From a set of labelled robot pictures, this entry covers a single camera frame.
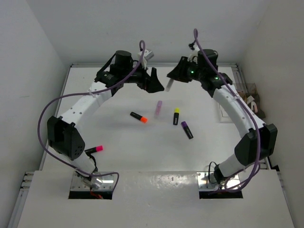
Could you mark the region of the purple black highlighter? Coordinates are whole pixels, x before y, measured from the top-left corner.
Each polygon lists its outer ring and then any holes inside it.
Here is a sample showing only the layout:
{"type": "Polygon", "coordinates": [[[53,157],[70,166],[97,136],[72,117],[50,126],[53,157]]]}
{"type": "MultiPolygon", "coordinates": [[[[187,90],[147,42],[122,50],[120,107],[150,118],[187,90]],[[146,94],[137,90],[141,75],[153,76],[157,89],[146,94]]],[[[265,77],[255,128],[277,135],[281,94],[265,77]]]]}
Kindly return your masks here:
{"type": "Polygon", "coordinates": [[[193,134],[185,121],[181,122],[181,126],[189,139],[193,139],[193,134]]]}

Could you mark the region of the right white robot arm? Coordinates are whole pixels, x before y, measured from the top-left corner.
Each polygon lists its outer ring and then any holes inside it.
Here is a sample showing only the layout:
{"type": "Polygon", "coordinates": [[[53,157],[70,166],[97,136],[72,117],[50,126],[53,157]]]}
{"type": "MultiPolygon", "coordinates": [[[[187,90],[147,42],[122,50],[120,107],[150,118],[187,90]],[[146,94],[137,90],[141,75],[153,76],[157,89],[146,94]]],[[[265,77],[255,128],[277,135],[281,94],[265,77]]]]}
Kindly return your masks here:
{"type": "Polygon", "coordinates": [[[213,180],[220,184],[272,155],[278,130],[274,124],[266,124],[254,114],[239,96],[230,77],[218,72],[217,58],[217,52],[212,49],[198,51],[193,57],[182,56],[167,77],[183,83],[200,82],[210,97],[224,108],[239,132],[241,140],[234,153],[214,169],[213,180]]]}

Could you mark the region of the pink translucent highlighter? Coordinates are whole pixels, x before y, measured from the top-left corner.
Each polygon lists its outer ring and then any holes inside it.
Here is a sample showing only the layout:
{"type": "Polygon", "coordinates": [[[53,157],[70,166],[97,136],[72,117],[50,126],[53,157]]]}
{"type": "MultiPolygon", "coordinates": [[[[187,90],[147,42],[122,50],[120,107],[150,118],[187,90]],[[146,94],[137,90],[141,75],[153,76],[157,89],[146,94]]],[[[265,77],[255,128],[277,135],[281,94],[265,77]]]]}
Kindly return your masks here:
{"type": "Polygon", "coordinates": [[[160,111],[161,111],[161,107],[162,107],[162,101],[159,100],[157,102],[157,105],[156,105],[156,108],[155,108],[155,112],[154,112],[154,117],[157,118],[160,114],[160,111]]]}

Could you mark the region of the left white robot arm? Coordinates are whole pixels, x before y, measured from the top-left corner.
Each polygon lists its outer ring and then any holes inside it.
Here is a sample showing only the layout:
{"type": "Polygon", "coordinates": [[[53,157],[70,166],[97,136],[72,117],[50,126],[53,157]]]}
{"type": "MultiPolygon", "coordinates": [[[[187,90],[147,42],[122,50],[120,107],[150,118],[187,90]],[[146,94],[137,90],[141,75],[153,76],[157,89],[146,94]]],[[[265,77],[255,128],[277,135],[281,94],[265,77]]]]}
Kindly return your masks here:
{"type": "Polygon", "coordinates": [[[48,144],[59,154],[68,158],[76,171],[85,177],[97,173],[94,159],[85,153],[85,142],[80,134],[80,125],[91,117],[99,107],[123,87],[125,83],[135,83],[147,93],[164,91],[157,78],[156,68],[147,72],[147,61],[154,53],[149,50],[139,52],[139,60],[133,60],[128,51],[118,50],[96,73],[88,91],[70,109],[59,117],[47,121],[48,144]]]}

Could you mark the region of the pink black highlighter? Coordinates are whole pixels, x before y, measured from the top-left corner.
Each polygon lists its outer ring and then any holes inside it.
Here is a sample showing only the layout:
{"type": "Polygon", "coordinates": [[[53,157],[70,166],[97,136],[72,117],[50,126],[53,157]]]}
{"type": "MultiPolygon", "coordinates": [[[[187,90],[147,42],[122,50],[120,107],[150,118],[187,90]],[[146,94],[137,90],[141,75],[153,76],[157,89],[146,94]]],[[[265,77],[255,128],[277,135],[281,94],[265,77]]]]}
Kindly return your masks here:
{"type": "Polygon", "coordinates": [[[93,147],[93,148],[85,150],[85,153],[87,155],[89,155],[89,154],[92,154],[92,153],[101,152],[102,150],[103,150],[103,146],[100,145],[100,146],[93,147]]]}

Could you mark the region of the orange black highlighter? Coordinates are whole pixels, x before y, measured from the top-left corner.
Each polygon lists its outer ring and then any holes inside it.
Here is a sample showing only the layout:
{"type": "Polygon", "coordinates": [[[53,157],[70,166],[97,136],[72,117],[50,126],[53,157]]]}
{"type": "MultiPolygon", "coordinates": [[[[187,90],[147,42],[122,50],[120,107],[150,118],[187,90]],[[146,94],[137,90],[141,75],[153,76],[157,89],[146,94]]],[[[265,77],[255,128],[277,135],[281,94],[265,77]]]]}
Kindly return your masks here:
{"type": "Polygon", "coordinates": [[[147,123],[148,122],[148,119],[144,116],[141,116],[135,112],[130,112],[130,116],[132,116],[133,118],[141,121],[142,123],[147,123]]]}

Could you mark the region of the white eraser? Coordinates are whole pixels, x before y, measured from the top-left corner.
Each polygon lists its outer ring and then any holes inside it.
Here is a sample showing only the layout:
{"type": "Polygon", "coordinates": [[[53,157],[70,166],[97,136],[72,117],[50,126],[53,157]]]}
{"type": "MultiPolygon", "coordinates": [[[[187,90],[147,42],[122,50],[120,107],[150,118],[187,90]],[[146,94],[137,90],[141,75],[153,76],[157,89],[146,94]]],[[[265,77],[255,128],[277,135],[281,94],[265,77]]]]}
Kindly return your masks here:
{"type": "Polygon", "coordinates": [[[172,87],[172,84],[173,84],[174,80],[173,79],[170,79],[166,85],[166,88],[165,88],[165,91],[166,92],[169,92],[171,87],[172,87]]]}

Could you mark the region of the yellow black highlighter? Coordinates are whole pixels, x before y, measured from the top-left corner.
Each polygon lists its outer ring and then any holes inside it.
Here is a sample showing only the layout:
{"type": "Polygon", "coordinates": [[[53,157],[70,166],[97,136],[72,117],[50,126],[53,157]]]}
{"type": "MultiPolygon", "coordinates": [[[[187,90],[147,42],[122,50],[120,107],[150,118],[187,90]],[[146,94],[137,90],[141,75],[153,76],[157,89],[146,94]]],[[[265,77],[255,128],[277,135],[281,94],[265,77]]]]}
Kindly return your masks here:
{"type": "Polygon", "coordinates": [[[175,108],[173,114],[173,125],[178,125],[179,122],[180,109],[175,108]]]}

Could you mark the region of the pink eraser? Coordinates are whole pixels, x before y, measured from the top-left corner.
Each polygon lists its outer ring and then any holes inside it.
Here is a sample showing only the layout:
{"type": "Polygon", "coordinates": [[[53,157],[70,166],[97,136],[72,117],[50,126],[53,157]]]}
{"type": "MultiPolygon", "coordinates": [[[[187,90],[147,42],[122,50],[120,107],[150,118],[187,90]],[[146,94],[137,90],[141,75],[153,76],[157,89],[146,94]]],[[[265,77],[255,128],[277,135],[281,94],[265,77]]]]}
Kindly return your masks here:
{"type": "Polygon", "coordinates": [[[258,113],[258,107],[257,104],[253,101],[250,103],[251,104],[251,111],[254,113],[258,113]]]}

